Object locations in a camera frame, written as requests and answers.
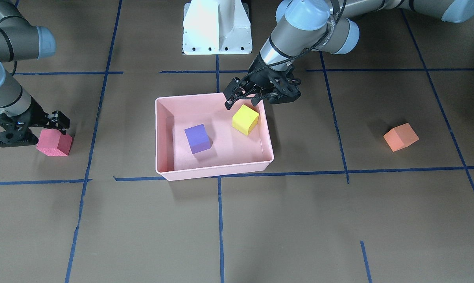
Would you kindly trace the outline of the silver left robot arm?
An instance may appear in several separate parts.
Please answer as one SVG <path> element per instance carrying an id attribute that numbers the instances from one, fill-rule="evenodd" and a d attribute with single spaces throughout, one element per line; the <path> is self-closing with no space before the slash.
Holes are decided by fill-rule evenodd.
<path id="1" fill-rule="evenodd" d="M 349 53 L 360 30 L 352 17 L 383 9 L 408 9 L 461 23 L 474 16 L 474 0 L 284 0 L 276 11 L 277 25 L 242 79 L 224 91 L 226 108 L 239 99 L 270 104 L 293 102 L 301 96 L 293 61 L 312 50 Z"/>

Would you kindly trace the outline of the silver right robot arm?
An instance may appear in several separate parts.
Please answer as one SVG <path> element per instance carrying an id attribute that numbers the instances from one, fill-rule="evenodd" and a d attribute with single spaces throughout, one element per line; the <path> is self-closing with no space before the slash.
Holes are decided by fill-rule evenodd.
<path id="1" fill-rule="evenodd" d="M 0 0 L 0 147 L 36 145 L 32 127 L 54 129 L 66 134 L 70 119 L 60 111 L 43 108 L 4 68 L 5 62 L 53 56 L 56 42 L 50 30 L 33 26 L 9 0 Z"/>

